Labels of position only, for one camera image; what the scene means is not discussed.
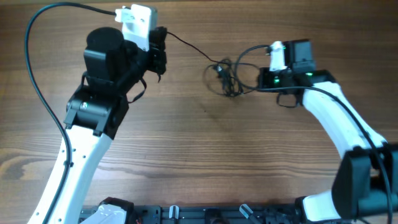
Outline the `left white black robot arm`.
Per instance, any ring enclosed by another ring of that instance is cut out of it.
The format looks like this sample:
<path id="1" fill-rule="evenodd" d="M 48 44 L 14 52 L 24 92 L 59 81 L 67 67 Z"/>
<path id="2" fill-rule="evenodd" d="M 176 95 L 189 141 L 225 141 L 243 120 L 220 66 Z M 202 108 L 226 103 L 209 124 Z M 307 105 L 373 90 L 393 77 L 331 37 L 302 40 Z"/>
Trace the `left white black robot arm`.
<path id="1" fill-rule="evenodd" d="M 149 32 L 149 45 L 124 38 L 112 27 L 89 33 L 86 71 L 67 103 L 67 139 L 30 223 L 77 223 L 95 170 L 110 148 L 131 101 L 128 91 L 146 71 L 163 75 L 167 29 Z"/>

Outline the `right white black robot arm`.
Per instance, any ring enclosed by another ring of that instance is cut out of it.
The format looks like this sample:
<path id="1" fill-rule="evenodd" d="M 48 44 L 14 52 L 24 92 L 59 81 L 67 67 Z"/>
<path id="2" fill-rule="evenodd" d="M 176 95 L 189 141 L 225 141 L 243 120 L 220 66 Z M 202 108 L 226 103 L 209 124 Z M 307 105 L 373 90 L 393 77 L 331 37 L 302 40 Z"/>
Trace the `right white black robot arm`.
<path id="1" fill-rule="evenodd" d="M 341 163 L 330 190 L 298 199 L 305 222 L 354 220 L 397 211 L 397 145 L 375 132 L 344 96 L 327 70 L 317 70 L 309 40 L 264 46 L 269 67 L 259 88 L 292 95 L 320 122 Z"/>

